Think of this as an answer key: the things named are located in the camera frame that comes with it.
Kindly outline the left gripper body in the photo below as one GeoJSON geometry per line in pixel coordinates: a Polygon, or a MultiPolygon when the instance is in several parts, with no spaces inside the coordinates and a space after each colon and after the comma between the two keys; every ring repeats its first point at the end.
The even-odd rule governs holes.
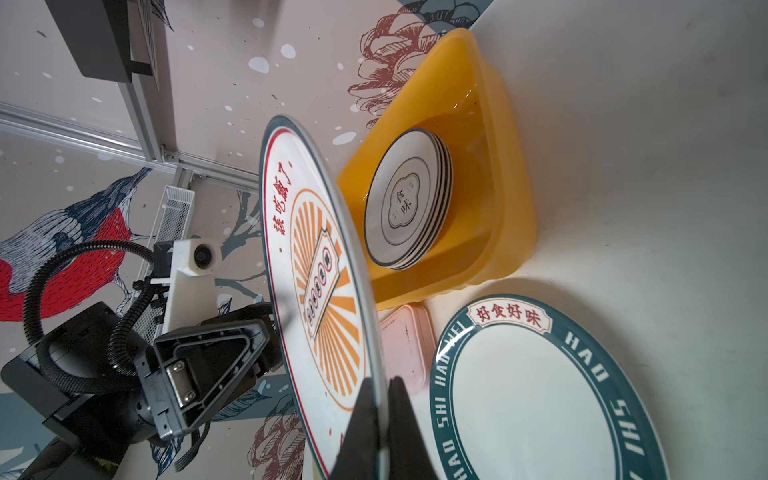
{"type": "Polygon", "coordinates": [[[183,438],[282,365],[269,302],[158,337],[134,366],[162,441],[183,438]]]}

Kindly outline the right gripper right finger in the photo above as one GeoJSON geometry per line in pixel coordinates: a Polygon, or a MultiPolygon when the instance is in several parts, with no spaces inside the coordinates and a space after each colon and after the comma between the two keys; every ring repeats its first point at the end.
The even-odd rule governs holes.
{"type": "Polygon", "coordinates": [[[401,377],[394,377],[389,382],[388,410],[387,479],[436,480],[436,472],[421,435],[407,387],[401,377]]]}

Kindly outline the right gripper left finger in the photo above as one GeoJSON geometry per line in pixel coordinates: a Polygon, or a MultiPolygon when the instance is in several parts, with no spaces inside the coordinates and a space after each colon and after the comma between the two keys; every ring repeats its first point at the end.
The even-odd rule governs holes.
{"type": "Polygon", "coordinates": [[[378,409],[374,402],[372,381],[366,378],[361,384],[344,440],[329,478],[331,480],[377,479],[379,430],[378,409]]]}

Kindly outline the small green rim plate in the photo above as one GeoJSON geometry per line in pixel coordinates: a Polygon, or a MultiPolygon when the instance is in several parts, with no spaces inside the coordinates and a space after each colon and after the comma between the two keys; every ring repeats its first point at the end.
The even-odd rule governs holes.
{"type": "Polygon", "coordinates": [[[648,413],[609,352],[532,298],[489,295],[443,329],[429,384],[448,479],[664,479],[648,413]]]}

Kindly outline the small orange sunburst plate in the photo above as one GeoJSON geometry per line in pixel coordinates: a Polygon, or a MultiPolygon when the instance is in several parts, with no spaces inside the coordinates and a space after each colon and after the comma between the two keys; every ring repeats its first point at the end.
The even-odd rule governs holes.
{"type": "Polygon", "coordinates": [[[361,388],[371,393],[366,477],[390,473],[387,387],[370,278],[350,212],[300,123],[272,118],[261,147],[263,249],[283,359],[306,440],[324,478],[353,447],[361,388]]]}

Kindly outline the white plate emblem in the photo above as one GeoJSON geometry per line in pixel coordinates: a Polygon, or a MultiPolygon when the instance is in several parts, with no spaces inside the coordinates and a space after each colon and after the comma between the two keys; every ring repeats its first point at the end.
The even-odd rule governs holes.
{"type": "Polygon", "coordinates": [[[432,132],[414,128],[390,145],[367,195],[364,239],[378,266],[405,270],[423,242],[441,201],[446,174],[432,132]]]}

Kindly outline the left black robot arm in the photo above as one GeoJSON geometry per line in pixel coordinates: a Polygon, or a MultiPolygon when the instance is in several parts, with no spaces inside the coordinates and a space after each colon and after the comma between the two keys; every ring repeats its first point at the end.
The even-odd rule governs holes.
{"type": "Polygon", "coordinates": [[[170,246],[125,240],[71,246],[33,276],[23,303],[27,349],[6,364],[2,380],[43,418],[54,437],[20,472],[23,479],[111,479],[128,448],[148,442],[176,450],[177,471],[199,454],[214,418],[282,362],[268,302],[143,341],[134,326],[148,308],[168,307],[171,288],[159,274],[170,246]],[[45,288],[63,266],[105,251],[150,264],[135,283],[139,295],[116,314],[104,303],[52,331],[42,326],[45,288]]]}

